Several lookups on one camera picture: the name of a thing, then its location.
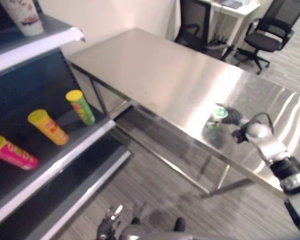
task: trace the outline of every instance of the floor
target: floor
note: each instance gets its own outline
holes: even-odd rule
[[[261,53],[271,61],[270,68],[260,75],[300,93],[300,19],[295,35],[279,52]],[[249,72],[254,64],[241,66]],[[132,110],[119,122],[139,135],[164,157],[209,187],[221,174],[223,163],[166,129],[143,118]],[[299,234],[286,212],[283,202],[260,186],[229,191],[202,198],[202,193],[173,172],[164,163],[118,130],[112,134],[133,152],[133,156],[95,194],[95,196],[55,236],[54,240],[92,240],[106,209],[123,204],[120,232],[132,219],[139,217],[148,232],[172,230],[174,221],[182,216],[187,231],[222,235],[238,240],[285,240]],[[230,171],[228,182],[242,178]]]

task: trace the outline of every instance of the popcorn cup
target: popcorn cup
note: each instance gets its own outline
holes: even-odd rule
[[[33,0],[0,0],[0,4],[23,35],[35,36],[43,33],[42,22]]]

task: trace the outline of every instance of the black office chair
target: black office chair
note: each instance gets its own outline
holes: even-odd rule
[[[176,43],[225,61],[231,52],[227,44],[209,45],[211,4],[202,0],[180,0],[181,27],[174,40]]]
[[[242,62],[254,60],[259,67],[257,74],[263,70],[260,61],[266,62],[265,67],[268,68],[270,62],[258,56],[258,52],[262,50],[272,53],[283,49],[293,36],[292,27],[299,17],[300,0],[274,0],[263,18],[257,18],[250,23],[244,41],[255,50],[250,52],[238,48],[234,56],[240,54],[246,58],[239,61],[236,66]]]

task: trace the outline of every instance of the small can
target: small can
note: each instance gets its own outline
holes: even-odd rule
[[[92,125],[95,123],[95,116],[92,113],[82,91],[71,90],[65,95],[65,99],[70,102],[74,111],[79,115],[84,124]]]
[[[23,170],[36,167],[38,159],[0,135],[0,159]]]
[[[211,129],[218,129],[219,123],[227,116],[227,109],[219,104],[215,104],[211,116],[205,125]]]
[[[56,145],[64,145],[69,140],[61,127],[48,115],[44,109],[37,109],[28,115],[28,122],[33,124]]]

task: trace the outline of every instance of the pink chip can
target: pink chip can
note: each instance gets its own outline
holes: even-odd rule
[[[0,159],[23,170],[31,170],[38,164],[38,159],[0,136]]]

